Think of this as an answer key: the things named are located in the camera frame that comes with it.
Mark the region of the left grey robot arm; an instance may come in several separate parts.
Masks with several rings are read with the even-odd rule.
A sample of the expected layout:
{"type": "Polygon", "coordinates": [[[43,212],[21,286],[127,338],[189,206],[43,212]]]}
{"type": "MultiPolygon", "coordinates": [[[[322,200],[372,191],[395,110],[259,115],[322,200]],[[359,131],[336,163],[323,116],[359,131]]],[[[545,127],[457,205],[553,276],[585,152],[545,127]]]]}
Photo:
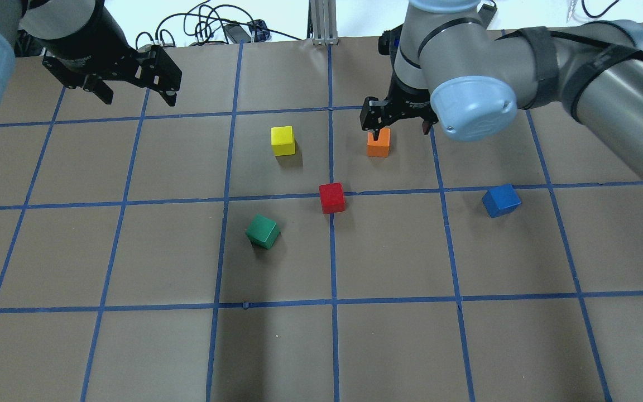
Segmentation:
{"type": "Polygon", "coordinates": [[[0,104],[21,30],[48,51],[42,64],[66,88],[112,104],[109,81],[127,82],[157,92],[170,107],[176,104],[181,69],[158,44],[130,46],[102,1],[0,1],[0,104]]]}

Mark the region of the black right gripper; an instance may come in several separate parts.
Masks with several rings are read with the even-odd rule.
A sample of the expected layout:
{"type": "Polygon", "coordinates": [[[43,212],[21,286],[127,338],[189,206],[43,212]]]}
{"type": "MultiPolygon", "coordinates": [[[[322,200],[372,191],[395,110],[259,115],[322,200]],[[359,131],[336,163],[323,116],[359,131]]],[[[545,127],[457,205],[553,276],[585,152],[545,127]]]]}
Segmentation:
{"type": "Polygon", "coordinates": [[[372,131],[372,142],[388,142],[389,126],[398,120],[411,118],[422,119],[423,135],[429,135],[433,125],[439,122],[430,104],[429,90],[405,84],[395,72],[391,74],[386,98],[366,97],[359,115],[361,128],[372,131]]]}

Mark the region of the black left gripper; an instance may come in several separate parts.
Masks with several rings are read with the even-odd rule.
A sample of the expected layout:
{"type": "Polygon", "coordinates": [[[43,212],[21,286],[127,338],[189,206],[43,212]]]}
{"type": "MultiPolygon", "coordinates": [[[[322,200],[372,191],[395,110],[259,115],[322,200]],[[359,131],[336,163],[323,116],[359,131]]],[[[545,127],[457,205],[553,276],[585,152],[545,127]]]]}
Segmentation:
{"type": "Polygon", "coordinates": [[[108,81],[128,82],[156,91],[175,107],[182,72],[158,44],[138,50],[128,45],[109,11],[93,11],[77,31],[56,39],[42,39],[49,55],[43,65],[65,87],[81,87],[111,105],[114,91],[108,81]]]}

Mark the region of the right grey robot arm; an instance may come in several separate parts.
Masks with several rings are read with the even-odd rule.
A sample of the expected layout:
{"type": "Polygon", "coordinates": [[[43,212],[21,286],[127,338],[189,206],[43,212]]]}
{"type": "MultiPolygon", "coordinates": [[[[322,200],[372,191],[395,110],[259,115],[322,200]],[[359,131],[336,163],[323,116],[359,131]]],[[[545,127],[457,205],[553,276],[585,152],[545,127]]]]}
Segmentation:
{"type": "Polygon", "coordinates": [[[521,110],[561,103],[643,180],[643,26],[592,21],[521,28],[491,39],[477,1],[411,1],[403,25],[378,39],[390,91],[368,97],[363,130],[423,119],[447,137],[499,133],[521,110]]]}

